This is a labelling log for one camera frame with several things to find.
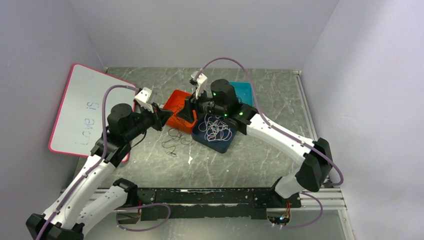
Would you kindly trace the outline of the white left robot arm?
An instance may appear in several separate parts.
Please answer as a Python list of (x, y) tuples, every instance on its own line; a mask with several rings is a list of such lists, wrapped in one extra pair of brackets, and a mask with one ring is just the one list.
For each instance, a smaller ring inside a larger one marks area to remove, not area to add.
[(82, 240), (105, 216), (114, 210), (143, 208), (138, 186), (124, 178), (116, 180), (106, 193), (89, 203), (100, 183), (132, 150), (132, 140), (153, 128), (161, 131), (172, 111), (160, 108), (133, 111), (127, 103), (115, 105), (109, 115), (102, 104), (102, 133), (90, 151), (83, 168), (71, 184), (42, 214), (33, 213), (26, 227), (34, 240)]

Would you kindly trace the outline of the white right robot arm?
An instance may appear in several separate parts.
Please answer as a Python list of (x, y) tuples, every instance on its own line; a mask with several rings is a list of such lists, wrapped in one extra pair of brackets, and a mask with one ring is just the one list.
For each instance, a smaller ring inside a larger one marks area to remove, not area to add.
[(211, 83), (211, 97), (205, 90), (204, 75), (189, 82), (195, 90), (185, 98), (183, 109), (176, 114), (179, 118), (193, 123), (205, 115), (217, 117), (231, 129), (274, 146), (299, 165), (298, 170), (275, 182), (269, 197), (275, 207), (282, 207), (295, 193), (316, 193), (321, 189), (332, 169), (330, 146), (325, 139), (314, 141), (274, 123), (257, 108), (240, 102), (235, 88), (226, 79)]

